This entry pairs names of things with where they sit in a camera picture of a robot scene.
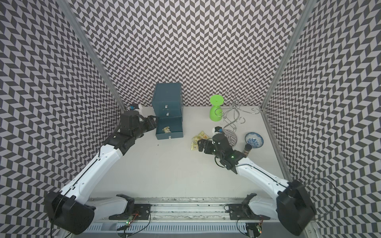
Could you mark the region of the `pale yellow cookie packet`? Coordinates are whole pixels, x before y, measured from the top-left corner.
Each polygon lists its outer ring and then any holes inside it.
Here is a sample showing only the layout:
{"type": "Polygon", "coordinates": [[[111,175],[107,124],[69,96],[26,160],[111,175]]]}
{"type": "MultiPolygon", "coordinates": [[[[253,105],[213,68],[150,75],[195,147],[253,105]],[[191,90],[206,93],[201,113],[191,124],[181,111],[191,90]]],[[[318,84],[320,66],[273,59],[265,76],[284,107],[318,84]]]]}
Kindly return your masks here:
{"type": "Polygon", "coordinates": [[[170,127],[164,127],[163,128],[164,133],[170,133],[170,127]]]}

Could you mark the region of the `dark teal drawer box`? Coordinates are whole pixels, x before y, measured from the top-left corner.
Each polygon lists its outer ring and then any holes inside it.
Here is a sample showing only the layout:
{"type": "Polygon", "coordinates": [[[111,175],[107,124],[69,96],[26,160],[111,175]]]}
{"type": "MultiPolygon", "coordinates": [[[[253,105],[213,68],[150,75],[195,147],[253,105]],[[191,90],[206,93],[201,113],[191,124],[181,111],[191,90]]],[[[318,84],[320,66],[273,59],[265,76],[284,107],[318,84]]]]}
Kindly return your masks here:
{"type": "Polygon", "coordinates": [[[158,117],[156,138],[158,140],[182,138],[184,136],[182,84],[156,84],[152,106],[158,117]],[[170,127],[171,132],[164,133],[164,127],[170,127]]]}

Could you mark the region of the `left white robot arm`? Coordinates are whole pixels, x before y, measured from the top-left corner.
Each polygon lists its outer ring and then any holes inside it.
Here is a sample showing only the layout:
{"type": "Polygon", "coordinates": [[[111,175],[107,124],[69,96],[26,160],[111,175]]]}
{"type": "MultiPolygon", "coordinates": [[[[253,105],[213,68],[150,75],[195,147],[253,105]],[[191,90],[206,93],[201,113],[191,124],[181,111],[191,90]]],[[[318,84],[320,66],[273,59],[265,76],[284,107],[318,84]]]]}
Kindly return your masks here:
{"type": "Polygon", "coordinates": [[[136,140],[157,128],[157,117],[143,117],[139,111],[125,111],[119,125],[103,142],[98,154],[59,192],[44,198],[44,210],[51,226],[74,235],[83,233],[93,222],[110,216],[130,217],[135,200],[124,194],[89,202],[90,195],[105,174],[135,144],[136,140]]]}

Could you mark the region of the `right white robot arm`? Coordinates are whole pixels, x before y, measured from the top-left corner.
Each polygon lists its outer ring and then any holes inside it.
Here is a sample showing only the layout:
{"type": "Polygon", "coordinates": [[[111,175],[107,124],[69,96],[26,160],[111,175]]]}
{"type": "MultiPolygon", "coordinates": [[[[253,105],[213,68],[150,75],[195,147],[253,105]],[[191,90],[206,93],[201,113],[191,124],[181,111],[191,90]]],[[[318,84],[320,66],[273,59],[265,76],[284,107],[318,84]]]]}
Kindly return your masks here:
{"type": "Polygon", "coordinates": [[[197,144],[200,152],[213,155],[224,168],[247,178],[269,195],[269,198],[255,193],[247,196],[243,205],[251,214],[278,219],[295,236],[299,236],[315,217],[317,211],[305,185],[298,180],[279,178],[261,168],[244,153],[234,150],[225,134],[215,134],[197,144]]]}

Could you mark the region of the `yellow cookie packet middle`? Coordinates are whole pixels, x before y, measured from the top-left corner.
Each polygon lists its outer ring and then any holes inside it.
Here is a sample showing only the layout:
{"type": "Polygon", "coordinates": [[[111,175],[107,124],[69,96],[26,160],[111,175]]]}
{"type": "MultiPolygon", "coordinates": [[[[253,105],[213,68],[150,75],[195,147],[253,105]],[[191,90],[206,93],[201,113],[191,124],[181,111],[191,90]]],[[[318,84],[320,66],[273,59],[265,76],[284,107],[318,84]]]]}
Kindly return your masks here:
{"type": "Polygon", "coordinates": [[[202,139],[201,136],[194,136],[194,137],[192,138],[192,141],[193,141],[194,143],[197,143],[197,142],[200,141],[201,139],[202,139]]]}

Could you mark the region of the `yellow cookie packet top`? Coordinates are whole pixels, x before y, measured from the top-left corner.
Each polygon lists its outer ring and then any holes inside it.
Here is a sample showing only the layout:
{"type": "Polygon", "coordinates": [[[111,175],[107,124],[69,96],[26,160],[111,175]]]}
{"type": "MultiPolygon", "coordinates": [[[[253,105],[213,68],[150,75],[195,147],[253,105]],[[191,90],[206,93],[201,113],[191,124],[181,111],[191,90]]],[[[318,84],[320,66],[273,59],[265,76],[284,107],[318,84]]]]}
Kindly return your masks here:
{"type": "Polygon", "coordinates": [[[209,136],[207,134],[205,134],[204,131],[201,131],[199,134],[198,134],[198,137],[200,139],[209,139],[209,136]]]}

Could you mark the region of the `green plastic goblet cup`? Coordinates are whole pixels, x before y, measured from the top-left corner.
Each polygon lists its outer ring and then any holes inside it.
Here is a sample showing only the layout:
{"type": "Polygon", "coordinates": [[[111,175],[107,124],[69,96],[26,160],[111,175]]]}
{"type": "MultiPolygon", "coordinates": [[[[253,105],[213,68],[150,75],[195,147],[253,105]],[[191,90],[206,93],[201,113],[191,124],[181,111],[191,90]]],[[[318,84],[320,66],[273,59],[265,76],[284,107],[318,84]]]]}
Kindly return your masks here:
{"type": "Polygon", "coordinates": [[[209,101],[212,105],[209,112],[209,118],[214,122],[222,120],[223,111],[221,106],[224,104],[224,98],[221,95],[213,95],[210,97],[209,101]]]}

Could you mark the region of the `dark brown small bottle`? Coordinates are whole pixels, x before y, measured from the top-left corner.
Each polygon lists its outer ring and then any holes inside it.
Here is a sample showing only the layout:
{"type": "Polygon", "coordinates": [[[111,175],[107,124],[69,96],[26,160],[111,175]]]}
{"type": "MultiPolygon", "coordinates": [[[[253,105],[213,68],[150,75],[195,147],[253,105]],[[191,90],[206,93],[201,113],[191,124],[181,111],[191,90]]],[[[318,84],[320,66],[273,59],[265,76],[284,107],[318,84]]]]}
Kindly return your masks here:
{"type": "Polygon", "coordinates": [[[248,157],[251,150],[252,150],[252,146],[250,144],[246,144],[243,151],[243,154],[245,155],[245,157],[248,157]]]}

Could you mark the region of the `blue floral ceramic bowl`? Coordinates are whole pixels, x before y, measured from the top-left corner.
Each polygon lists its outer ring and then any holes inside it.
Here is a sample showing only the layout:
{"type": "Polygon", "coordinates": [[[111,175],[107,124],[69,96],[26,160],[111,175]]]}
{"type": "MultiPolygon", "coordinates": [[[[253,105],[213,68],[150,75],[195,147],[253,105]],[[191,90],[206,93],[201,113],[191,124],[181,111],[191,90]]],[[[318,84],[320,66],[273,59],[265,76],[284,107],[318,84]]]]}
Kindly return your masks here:
{"type": "Polygon", "coordinates": [[[256,132],[250,132],[246,134],[245,142],[249,144],[252,148],[260,148],[264,145],[263,137],[256,132]]]}

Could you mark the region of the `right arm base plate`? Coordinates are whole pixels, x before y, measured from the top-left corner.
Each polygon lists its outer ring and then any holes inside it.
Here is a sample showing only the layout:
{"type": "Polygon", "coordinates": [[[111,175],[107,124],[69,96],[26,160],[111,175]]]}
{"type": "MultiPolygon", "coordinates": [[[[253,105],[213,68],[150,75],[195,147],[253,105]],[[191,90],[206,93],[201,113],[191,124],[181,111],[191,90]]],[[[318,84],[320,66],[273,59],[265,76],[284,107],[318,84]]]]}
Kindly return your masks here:
{"type": "Polygon", "coordinates": [[[230,220],[255,219],[255,215],[248,205],[228,204],[227,211],[229,213],[230,220]]]}

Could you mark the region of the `aluminium front rail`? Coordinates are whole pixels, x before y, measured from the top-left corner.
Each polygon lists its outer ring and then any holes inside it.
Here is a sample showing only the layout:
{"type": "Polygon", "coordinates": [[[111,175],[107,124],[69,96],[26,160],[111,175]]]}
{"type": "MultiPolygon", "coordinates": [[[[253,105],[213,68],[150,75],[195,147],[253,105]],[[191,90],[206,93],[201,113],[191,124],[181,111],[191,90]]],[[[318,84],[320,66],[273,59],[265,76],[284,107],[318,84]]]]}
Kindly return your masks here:
{"type": "Polygon", "coordinates": [[[160,201],[148,204],[152,205],[148,221],[135,221],[136,216],[128,220],[109,220],[107,217],[93,222],[83,233],[116,232],[121,238],[139,233],[240,233],[259,238],[264,231],[275,228],[280,228],[280,233],[285,233],[287,237],[310,237],[312,231],[307,226],[299,236],[295,236],[279,220],[262,215],[255,215],[255,219],[230,220],[228,204],[222,201],[160,201]]]}

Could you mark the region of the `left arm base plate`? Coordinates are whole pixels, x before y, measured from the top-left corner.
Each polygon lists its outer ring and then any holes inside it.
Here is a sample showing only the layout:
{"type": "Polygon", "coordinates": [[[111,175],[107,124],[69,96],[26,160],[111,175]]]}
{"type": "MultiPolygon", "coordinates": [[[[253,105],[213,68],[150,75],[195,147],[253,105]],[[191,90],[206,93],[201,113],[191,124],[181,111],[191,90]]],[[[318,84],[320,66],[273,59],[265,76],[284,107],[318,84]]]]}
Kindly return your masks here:
{"type": "Polygon", "coordinates": [[[128,220],[130,217],[136,220],[149,220],[151,204],[135,204],[134,208],[127,208],[122,214],[109,216],[109,220],[128,220]]]}

